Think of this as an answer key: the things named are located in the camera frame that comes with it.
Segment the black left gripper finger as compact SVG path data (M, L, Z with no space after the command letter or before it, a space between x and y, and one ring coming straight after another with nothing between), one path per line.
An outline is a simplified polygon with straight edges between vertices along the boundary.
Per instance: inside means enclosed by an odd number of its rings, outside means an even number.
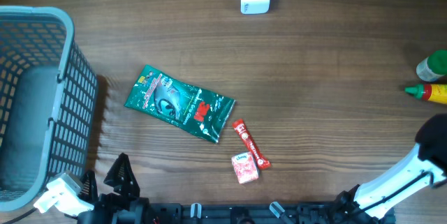
M121 153L105 176L103 183L123 197L140 197L140 187L132 171L129 157Z
M79 193L79 198L88 203L95 203L98 201L98 189L95 178L95 173L92 170L87 170L80 181L83 185Z

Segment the green 3M gloves package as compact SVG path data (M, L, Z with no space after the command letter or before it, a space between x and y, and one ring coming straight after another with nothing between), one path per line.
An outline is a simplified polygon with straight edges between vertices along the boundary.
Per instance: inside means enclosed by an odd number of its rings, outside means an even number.
M146 65L124 106L217 144L235 99L181 82Z

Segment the red small snack box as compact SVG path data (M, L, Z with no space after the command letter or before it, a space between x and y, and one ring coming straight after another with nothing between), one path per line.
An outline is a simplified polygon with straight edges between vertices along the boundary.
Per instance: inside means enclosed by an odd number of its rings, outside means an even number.
M255 181L259 178L258 168L251 152L244 152L231 158L239 184Z

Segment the red stick sachet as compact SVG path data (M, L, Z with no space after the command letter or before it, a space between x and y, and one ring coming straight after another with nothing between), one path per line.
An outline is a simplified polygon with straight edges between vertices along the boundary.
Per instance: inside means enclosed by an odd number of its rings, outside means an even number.
M249 132L245 122L242 119L238 119L237 121L233 122L233 128L240 136L240 139L244 142L246 148L254 156L258 168L261 170L265 170L271 167L270 161L264 157L264 155L257 147L256 143L254 142L254 139Z

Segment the orange sauce bottle green cap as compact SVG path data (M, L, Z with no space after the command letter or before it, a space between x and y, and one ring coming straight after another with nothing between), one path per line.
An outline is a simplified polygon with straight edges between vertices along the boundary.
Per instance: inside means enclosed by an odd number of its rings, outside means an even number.
M417 84L413 87L405 87L404 91L418 100L447 104L445 84Z

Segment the green lid jar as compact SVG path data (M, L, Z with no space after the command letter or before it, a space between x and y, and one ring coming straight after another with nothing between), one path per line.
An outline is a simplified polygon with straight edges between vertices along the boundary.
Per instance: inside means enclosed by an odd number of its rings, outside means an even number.
M434 82L445 76L447 72L446 57L445 50L437 50L417 65L417 76L425 82Z

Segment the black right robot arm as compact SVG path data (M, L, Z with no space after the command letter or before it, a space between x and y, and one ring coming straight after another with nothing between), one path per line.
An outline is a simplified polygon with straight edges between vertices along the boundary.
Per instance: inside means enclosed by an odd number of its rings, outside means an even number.
M379 177L357 185L353 195L335 211L336 223L380 223L398 203L429 186L446 184L446 115L426 121L415 145L398 163Z

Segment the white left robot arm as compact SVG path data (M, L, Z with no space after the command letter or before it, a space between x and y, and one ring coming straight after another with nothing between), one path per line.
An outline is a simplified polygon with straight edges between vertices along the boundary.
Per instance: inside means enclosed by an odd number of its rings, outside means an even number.
M140 187L131 169L129 157L122 153L109 169L103 183L113 188L108 194L98 193L95 173L87 170L80 178L83 189L78 197L94 206L80 213L78 224L159 224L149 199L140 197Z

